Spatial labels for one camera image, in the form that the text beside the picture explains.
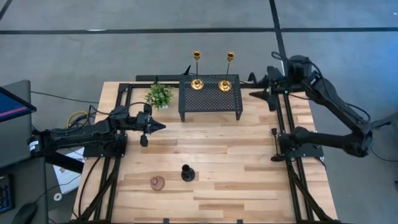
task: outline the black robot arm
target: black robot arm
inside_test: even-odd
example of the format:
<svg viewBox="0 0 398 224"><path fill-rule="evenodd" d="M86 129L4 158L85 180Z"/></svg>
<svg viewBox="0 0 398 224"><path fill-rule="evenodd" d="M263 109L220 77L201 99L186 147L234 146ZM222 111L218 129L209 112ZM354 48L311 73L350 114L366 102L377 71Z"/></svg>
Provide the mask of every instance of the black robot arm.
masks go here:
<svg viewBox="0 0 398 224"><path fill-rule="evenodd" d="M109 116L93 125L77 128L52 129L36 133L29 139L33 157L50 156L59 149L82 146L85 157L117 157L124 154L127 136L122 130L142 131L140 144L146 147L146 134L164 129L165 125L156 122L151 116L149 105L137 116L129 115L128 106L118 106Z"/></svg>
<svg viewBox="0 0 398 224"><path fill-rule="evenodd" d="M281 134L279 142L282 148L299 148L306 143L341 148L348 154L356 157L364 157L368 154L373 137L371 123L364 120L336 92L335 87L323 77L318 67L308 58L298 55L289 59L288 76L283 76L277 68L269 67L264 91L251 93L266 100L269 109L276 109L275 101L280 93L304 91L309 100L328 108L350 130L351 134L345 136L313 133L303 127L296 127L290 134Z"/></svg>

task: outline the computer screen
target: computer screen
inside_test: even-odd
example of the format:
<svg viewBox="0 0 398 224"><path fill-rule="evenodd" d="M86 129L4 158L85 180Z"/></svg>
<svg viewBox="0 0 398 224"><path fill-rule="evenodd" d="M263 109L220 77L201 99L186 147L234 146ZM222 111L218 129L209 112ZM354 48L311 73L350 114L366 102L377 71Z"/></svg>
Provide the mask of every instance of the computer screen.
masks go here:
<svg viewBox="0 0 398 224"><path fill-rule="evenodd" d="M36 107L0 87L0 122L36 111Z"/></svg>

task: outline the yellow cable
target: yellow cable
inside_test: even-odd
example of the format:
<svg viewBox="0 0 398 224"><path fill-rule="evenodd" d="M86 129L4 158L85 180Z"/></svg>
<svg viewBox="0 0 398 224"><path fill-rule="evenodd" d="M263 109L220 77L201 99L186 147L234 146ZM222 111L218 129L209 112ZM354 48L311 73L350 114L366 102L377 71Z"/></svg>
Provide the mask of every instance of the yellow cable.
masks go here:
<svg viewBox="0 0 398 224"><path fill-rule="evenodd" d="M69 116L69 118L68 118L68 121L67 121L67 129L69 128L70 120L71 120L76 114L85 114L85 115L88 116L88 113L87 113L86 111L77 111L77 112L74 112L74 113L71 114L71 115Z"/></svg>

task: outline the small green plant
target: small green plant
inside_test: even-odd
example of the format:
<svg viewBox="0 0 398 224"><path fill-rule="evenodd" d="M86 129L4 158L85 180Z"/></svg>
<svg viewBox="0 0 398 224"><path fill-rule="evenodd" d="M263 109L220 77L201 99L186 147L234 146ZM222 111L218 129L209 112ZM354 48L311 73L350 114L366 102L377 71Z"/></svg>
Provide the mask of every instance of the small green plant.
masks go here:
<svg viewBox="0 0 398 224"><path fill-rule="evenodd" d="M150 86L149 92L145 96L145 100L157 109L168 106L173 98L171 89L172 87L163 84L153 84Z"/></svg>

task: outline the wooden table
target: wooden table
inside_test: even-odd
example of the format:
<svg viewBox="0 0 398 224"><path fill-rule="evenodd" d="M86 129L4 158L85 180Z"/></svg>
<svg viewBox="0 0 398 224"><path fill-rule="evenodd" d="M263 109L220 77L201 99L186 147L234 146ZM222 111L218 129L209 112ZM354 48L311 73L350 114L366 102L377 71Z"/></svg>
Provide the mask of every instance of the wooden table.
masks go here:
<svg viewBox="0 0 398 224"><path fill-rule="evenodd" d="M119 82L104 83L100 111L110 112L114 108L118 86ZM187 113L182 123L178 114L178 89L174 89L170 108L153 112L153 118L167 127L148 137L148 147L139 145L141 133L128 131L112 222L162 223L163 218L172 223L236 223L237 219L245 223L295 222L286 164L270 161L275 153L271 128L279 127L277 115L268 110L266 102L249 96L252 91L241 90L240 121L234 112ZM131 102L144 101L146 92L145 88L134 89ZM295 124L314 130L308 101L290 98L290 103ZM142 105L134 105L129 109L130 115L135 116L140 110ZM96 121L105 117L98 114ZM95 160L86 161L75 213L81 186ZM98 191L103 161L99 161L89 178L82 209ZM309 191L326 214L337 218L325 168L312 158L304 158L303 163ZM194 181L181 179L184 164L195 170ZM160 192L154 192L149 185L150 178L157 175L166 179ZM303 198L299 195L302 216L306 218ZM107 203L105 195L102 211Z"/></svg>

